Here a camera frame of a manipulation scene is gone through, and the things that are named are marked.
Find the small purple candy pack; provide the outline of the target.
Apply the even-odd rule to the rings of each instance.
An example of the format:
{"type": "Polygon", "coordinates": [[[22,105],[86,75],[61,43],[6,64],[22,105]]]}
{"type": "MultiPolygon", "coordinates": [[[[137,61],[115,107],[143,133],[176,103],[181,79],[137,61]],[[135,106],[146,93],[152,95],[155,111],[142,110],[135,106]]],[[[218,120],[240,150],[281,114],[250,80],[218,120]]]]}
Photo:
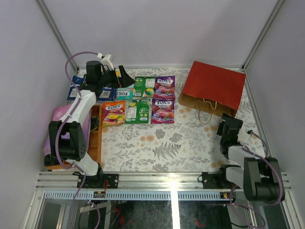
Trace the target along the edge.
{"type": "Polygon", "coordinates": [[[156,77],[154,85],[155,99],[175,99],[175,76],[156,77]]]}

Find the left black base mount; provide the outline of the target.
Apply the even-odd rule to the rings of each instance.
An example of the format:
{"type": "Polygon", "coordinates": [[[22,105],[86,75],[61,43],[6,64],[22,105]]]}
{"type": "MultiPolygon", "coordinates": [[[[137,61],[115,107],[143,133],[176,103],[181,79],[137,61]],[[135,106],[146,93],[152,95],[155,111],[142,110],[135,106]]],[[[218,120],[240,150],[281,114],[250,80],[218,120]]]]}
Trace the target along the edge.
{"type": "Polygon", "coordinates": [[[118,184],[119,174],[103,174],[101,178],[97,176],[86,176],[82,188],[117,189],[118,184]]]}

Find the wooden organizer tray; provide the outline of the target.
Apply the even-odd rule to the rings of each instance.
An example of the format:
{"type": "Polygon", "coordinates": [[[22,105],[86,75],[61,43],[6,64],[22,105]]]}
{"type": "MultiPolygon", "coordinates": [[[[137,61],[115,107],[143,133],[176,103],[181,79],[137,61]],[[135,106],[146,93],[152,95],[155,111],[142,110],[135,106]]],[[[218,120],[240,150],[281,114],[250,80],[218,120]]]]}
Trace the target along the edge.
{"type": "MultiPolygon", "coordinates": [[[[99,122],[98,131],[91,132],[91,117],[97,116],[99,121],[102,118],[102,106],[94,105],[91,111],[88,113],[84,120],[82,129],[87,141],[88,154],[97,163],[101,161],[101,149],[102,149],[102,125],[99,122]]],[[[47,137],[46,143],[43,148],[44,153],[44,165],[48,170],[61,169],[61,165],[57,161],[57,158],[51,156],[50,140],[47,137]]]]}

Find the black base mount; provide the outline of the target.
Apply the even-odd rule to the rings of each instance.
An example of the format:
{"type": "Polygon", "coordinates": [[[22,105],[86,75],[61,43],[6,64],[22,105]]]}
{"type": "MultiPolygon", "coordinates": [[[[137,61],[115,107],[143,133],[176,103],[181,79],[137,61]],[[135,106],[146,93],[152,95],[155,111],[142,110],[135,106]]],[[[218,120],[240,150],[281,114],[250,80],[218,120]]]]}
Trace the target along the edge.
{"type": "Polygon", "coordinates": [[[202,183],[204,189],[231,189],[233,187],[233,183],[226,179],[225,173],[222,171],[202,172],[197,181],[202,183]]]}
{"type": "Polygon", "coordinates": [[[117,189],[118,184],[119,174],[103,174],[101,178],[97,176],[86,176],[82,188],[117,189]]]}

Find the blue chips bag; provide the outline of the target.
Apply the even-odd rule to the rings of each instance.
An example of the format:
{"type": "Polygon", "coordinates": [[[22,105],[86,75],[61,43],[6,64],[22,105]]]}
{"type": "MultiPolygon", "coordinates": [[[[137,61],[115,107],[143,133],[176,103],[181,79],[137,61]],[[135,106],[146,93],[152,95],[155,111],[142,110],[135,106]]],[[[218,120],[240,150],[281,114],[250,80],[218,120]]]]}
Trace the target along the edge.
{"type": "MultiPolygon", "coordinates": [[[[72,82],[79,88],[80,85],[84,82],[84,79],[84,75],[74,75],[72,77],[72,82]]],[[[97,101],[115,101],[117,97],[117,88],[104,87],[98,88],[98,90],[95,90],[93,92],[96,95],[97,101]]],[[[67,100],[74,100],[77,95],[77,90],[73,85],[71,85],[67,100]]]]}

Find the green Fox's candy bag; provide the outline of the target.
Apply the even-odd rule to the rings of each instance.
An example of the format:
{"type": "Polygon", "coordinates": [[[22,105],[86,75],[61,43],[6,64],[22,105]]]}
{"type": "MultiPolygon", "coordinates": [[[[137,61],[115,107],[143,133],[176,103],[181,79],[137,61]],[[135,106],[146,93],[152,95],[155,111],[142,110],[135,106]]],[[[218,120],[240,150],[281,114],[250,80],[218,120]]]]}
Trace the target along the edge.
{"type": "Polygon", "coordinates": [[[118,88],[116,100],[131,100],[133,98],[133,87],[118,88]]]}

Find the purple Fox's berries bag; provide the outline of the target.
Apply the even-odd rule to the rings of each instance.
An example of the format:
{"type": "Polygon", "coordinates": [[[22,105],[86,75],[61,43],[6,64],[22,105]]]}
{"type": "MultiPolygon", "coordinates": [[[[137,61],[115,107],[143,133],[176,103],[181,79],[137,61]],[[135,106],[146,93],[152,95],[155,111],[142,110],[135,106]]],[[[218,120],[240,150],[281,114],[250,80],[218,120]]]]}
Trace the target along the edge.
{"type": "Polygon", "coordinates": [[[151,124],[174,123],[174,100],[152,99],[151,124]]]}

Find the green snack bag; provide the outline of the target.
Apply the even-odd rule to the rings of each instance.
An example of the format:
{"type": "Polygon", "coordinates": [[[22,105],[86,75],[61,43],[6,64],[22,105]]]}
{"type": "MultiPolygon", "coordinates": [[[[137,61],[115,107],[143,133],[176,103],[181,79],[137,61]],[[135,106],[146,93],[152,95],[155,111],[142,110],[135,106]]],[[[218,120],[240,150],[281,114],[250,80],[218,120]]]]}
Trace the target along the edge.
{"type": "Polygon", "coordinates": [[[133,96],[153,98],[156,77],[135,77],[133,96]]]}
{"type": "Polygon", "coordinates": [[[126,124],[148,124],[150,113],[150,99],[130,100],[126,124]]]}

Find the orange candy bag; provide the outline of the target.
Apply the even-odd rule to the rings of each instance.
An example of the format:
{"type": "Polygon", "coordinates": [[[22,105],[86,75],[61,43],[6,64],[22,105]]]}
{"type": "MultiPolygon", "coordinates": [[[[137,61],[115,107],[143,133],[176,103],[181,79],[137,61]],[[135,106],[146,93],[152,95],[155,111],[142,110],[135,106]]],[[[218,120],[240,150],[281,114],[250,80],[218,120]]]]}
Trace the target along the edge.
{"type": "Polygon", "coordinates": [[[104,102],[102,105],[102,126],[115,126],[125,123],[125,101],[104,102]]]}

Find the floral table mat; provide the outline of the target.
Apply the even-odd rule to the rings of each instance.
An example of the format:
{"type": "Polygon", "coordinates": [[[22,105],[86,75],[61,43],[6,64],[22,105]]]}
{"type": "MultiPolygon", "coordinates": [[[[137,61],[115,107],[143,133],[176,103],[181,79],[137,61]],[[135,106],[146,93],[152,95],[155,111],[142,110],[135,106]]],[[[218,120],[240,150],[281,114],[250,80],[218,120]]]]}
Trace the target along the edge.
{"type": "Polygon", "coordinates": [[[174,104],[172,124],[123,124],[102,129],[100,164],[108,172],[213,172],[220,153],[220,117],[174,104]]]}

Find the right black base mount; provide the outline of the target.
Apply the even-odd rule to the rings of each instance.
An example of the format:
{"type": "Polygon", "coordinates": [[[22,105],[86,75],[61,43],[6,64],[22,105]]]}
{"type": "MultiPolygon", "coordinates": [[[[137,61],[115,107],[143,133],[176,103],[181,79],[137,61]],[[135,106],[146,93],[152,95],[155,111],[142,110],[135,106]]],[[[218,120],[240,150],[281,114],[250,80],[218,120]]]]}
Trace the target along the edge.
{"type": "Polygon", "coordinates": [[[225,173],[222,171],[202,172],[197,181],[202,183],[204,189],[231,189],[233,187],[233,183],[226,179],[225,173]]]}

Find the aluminium front rail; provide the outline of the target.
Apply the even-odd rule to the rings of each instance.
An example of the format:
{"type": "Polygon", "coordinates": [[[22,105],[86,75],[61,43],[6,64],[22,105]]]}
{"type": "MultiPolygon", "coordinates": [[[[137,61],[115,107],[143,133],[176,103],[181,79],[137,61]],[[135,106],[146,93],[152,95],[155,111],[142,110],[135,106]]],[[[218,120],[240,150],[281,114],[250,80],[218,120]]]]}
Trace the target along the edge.
{"type": "MultiPolygon", "coordinates": [[[[229,188],[206,188],[201,172],[116,172],[119,175],[114,191],[221,191],[229,188]]],[[[40,172],[36,190],[77,190],[78,177],[72,171],[40,172]]]]}

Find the red paper bag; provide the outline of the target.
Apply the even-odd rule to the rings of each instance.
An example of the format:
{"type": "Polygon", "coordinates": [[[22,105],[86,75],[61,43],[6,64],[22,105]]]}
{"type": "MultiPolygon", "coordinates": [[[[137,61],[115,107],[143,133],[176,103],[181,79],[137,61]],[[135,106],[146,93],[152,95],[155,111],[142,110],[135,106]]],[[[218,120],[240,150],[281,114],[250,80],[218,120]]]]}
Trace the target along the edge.
{"type": "Polygon", "coordinates": [[[246,75],[195,61],[179,104],[221,117],[235,117],[241,102],[246,75]]]}

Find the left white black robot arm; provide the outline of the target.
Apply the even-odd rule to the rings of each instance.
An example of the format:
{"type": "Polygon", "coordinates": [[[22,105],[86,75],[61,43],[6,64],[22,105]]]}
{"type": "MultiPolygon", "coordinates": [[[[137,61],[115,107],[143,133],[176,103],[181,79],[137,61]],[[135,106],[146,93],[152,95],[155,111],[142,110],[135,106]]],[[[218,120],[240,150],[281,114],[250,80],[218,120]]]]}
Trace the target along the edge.
{"type": "Polygon", "coordinates": [[[64,169],[77,168],[79,178],[93,188],[104,184],[104,176],[101,165],[88,154],[82,126],[105,87],[124,88],[135,82],[122,65],[119,72],[108,63],[87,62],[85,80],[75,87],[78,94],[74,102],[60,120],[51,121],[48,127],[51,156],[64,169]]]}

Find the dark patterned cloth in tray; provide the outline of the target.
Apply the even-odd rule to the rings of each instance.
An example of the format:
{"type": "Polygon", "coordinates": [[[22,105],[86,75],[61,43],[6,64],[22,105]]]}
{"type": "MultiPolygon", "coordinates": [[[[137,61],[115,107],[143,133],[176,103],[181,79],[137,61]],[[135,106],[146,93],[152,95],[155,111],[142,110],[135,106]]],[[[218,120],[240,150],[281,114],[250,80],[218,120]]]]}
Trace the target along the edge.
{"type": "Polygon", "coordinates": [[[99,129],[99,118],[97,116],[91,117],[91,132],[98,131],[99,129]]]}

